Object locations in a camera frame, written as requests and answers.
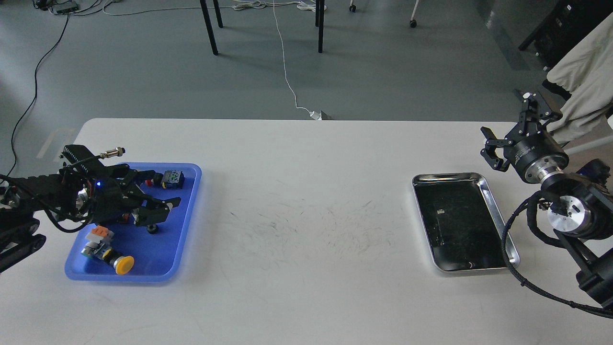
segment stainless steel tray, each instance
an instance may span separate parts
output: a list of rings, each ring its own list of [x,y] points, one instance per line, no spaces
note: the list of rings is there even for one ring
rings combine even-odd
[[[483,176],[417,175],[413,190],[437,268],[454,272],[506,267],[500,250],[504,219]],[[517,266],[519,254],[510,236],[506,252]]]

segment floor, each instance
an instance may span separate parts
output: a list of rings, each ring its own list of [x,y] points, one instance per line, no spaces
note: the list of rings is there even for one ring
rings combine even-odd
[[[211,54],[200,9],[73,16],[39,69],[38,99],[17,128],[11,175],[55,172],[58,150],[96,117],[310,120],[287,87],[274,14],[300,107],[334,120],[517,121],[513,89],[541,90],[546,76],[533,48],[517,46],[555,2],[426,0],[411,29],[412,0],[356,0],[356,13],[348,0],[328,0],[323,54],[314,13],[295,6],[223,9],[223,29],[211,11],[219,56]],[[198,5],[124,0],[107,12]],[[13,163],[13,126],[34,96],[34,68],[65,22],[29,1],[0,0],[2,173]],[[160,128],[160,137],[168,135],[176,134]]]

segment power adapter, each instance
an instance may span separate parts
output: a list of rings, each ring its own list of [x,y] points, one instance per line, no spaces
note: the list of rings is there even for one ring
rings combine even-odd
[[[46,11],[50,6],[52,6],[53,1],[49,0],[36,0],[34,3],[34,8]]]
[[[68,14],[78,10],[78,4],[70,1],[64,4],[54,5],[52,8],[56,14]]]
[[[332,119],[332,117],[330,115],[326,114],[323,110],[320,110],[319,112],[311,111],[311,112],[309,112],[309,114],[311,115],[311,118],[313,120],[317,120],[317,121],[320,121],[320,120],[331,120]]]

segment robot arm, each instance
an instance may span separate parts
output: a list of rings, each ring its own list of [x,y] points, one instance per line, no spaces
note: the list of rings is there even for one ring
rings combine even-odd
[[[140,185],[159,175],[137,171],[127,164],[104,166],[99,160],[120,157],[121,147],[93,155],[85,146],[67,145],[66,160],[57,174],[13,178],[0,187],[0,272],[39,250],[46,237],[34,233],[40,222],[34,212],[44,211],[61,231],[73,233],[87,224],[104,225],[131,214],[134,225],[146,227],[166,221],[180,198],[159,200],[145,194]],[[65,229],[62,220],[80,222]]]
[[[547,132],[547,125],[562,115],[538,93],[524,95],[517,125],[497,139],[483,127],[486,142],[481,155],[495,170],[509,166],[528,184],[541,184],[526,205],[530,230],[552,246],[566,249],[581,269],[579,288],[604,309],[613,311],[613,249],[598,257],[585,244],[588,239],[613,235],[613,196],[605,187],[609,167],[593,160],[577,173],[565,173],[568,156]],[[503,158],[495,151],[503,149]],[[536,207],[547,209],[549,223],[557,238],[550,238],[536,226]]]

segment blue tray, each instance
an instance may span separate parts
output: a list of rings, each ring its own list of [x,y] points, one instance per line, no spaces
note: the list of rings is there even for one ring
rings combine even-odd
[[[202,170],[190,163],[130,163],[130,168],[138,170],[181,170],[185,176],[182,189],[163,189],[147,187],[141,189],[158,199],[181,197],[179,206],[172,209],[164,223],[158,224],[156,234],[149,234],[145,227],[135,227],[132,219],[128,224],[109,226],[115,236],[111,245],[124,255],[134,257],[134,267],[125,275],[117,275],[115,270],[102,260],[90,259],[81,254],[88,242],[85,236],[95,227],[88,225],[78,232],[72,249],[66,258],[64,272],[76,281],[110,281],[110,282],[162,282],[177,272],[183,253],[183,245],[189,230],[189,220],[196,200],[196,191],[200,184]]]

